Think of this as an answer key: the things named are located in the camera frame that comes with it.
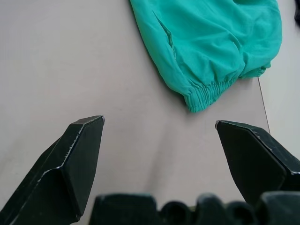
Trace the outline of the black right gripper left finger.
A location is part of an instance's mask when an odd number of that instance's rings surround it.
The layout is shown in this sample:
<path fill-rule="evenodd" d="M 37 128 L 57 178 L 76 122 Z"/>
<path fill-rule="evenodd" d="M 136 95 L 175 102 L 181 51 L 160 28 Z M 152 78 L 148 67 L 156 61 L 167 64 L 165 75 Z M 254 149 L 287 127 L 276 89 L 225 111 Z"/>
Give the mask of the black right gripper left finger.
<path fill-rule="evenodd" d="M 71 123 L 45 150 L 0 211 L 2 225 L 70 225 L 90 196 L 105 119 Z"/>

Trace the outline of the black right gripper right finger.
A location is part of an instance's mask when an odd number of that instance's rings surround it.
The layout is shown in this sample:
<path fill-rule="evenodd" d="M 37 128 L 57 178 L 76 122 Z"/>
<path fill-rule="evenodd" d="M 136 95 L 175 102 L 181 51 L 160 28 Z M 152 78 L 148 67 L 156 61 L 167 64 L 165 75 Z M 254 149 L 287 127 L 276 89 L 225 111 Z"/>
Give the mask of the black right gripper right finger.
<path fill-rule="evenodd" d="M 218 120 L 218 132 L 232 178 L 249 204 L 264 192 L 299 191 L 300 161 L 266 130 Z"/>

